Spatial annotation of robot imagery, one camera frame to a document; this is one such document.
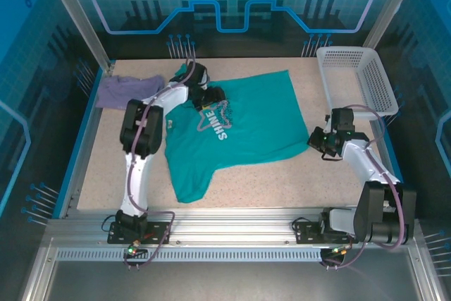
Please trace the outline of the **teal t-shirt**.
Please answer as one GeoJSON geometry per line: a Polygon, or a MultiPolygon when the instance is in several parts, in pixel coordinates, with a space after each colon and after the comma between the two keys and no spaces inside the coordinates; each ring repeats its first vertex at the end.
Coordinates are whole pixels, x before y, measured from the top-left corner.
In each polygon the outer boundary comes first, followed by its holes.
{"type": "Polygon", "coordinates": [[[309,134],[287,70],[212,82],[222,107],[197,111],[186,102],[166,115],[165,156],[180,203],[202,199],[215,171],[293,158],[309,134]]]}

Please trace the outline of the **purple t-shirt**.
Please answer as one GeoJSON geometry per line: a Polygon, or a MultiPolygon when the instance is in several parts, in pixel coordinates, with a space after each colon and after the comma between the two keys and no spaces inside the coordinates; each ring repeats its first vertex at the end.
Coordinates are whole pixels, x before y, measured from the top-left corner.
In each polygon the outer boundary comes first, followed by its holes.
{"type": "Polygon", "coordinates": [[[99,83],[96,107],[125,110],[130,100],[152,97],[164,87],[165,80],[160,75],[145,79],[113,75],[99,83]]]}

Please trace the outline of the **white perforated plastic basket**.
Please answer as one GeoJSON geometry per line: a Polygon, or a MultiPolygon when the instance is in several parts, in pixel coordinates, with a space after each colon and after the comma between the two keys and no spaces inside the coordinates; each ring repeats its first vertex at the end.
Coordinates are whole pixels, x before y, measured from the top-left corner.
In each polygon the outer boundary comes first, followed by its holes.
{"type": "Polygon", "coordinates": [[[320,47],[319,72],[330,110],[360,104],[381,116],[393,116],[399,106],[377,52],[367,47],[320,47]]]}

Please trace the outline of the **small LED circuit board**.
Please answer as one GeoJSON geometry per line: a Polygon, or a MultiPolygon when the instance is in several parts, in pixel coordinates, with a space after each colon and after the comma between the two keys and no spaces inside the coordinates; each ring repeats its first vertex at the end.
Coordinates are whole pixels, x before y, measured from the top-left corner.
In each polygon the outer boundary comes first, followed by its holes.
{"type": "Polygon", "coordinates": [[[147,253],[148,251],[146,249],[141,248],[139,245],[131,244],[125,249],[124,257],[126,259],[142,258],[147,253]]]}
{"type": "Polygon", "coordinates": [[[321,250],[321,256],[323,258],[345,256],[349,250],[352,249],[351,245],[343,245],[335,248],[326,248],[321,250]]]}

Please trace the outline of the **aluminium mounting beam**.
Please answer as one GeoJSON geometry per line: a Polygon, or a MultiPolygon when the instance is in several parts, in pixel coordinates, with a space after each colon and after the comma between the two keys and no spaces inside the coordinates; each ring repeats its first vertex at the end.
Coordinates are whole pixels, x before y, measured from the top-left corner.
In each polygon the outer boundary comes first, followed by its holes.
{"type": "MultiPolygon", "coordinates": [[[[322,208],[179,208],[169,247],[294,247],[291,223],[298,217],[316,221],[322,208]]],[[[52,219],[42,247],[105,247],[102,221],[112,210],[72,210],[52,219]]]]}

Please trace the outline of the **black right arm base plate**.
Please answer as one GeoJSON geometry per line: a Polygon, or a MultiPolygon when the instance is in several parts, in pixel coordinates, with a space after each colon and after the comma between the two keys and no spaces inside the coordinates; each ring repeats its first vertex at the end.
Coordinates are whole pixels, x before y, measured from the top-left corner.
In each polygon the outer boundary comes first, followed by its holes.
{"type": "Polygon", "coordinates": [[[335,231],[325,223],[298,221],[292,225],[298,245],[345,245],[358,244],[351,235],[335,231]]]}

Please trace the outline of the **aluminium frame post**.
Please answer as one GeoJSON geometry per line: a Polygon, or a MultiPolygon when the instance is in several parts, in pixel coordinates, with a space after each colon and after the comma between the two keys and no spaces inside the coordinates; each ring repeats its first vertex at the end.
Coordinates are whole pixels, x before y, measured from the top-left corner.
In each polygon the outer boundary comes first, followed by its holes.
{"type": "Polygon", "coordinates": [[[368,36],[366,37],[363,47],[375,49],[378,43],[382,39],[385,31],[388,29],[389,24],[394,18],[395,14],[399,11],[403,0],[387,0],[382,8],[382,11],[378,15],[376,22],[371,28],[368,36]]]}
{"type": "Polygon", "coordinates": [[[79,0],[61,0],[99,67],[111,73],[111,61],[79,0]]]}

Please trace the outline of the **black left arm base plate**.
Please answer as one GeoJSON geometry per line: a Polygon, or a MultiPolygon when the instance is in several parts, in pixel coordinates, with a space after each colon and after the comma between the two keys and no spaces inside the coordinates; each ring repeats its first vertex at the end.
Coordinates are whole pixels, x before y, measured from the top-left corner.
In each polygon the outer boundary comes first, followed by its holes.
{"type": "Polygon", "coordinates": [[[145,231],[140,232],[131,228],[126,228],[114,221],[109,228],[107,243],[114,245],[129,245],[135,240],[140,240],[144,245],[158,245],[169,226],[169,222],[148,221],[145,231]]]}

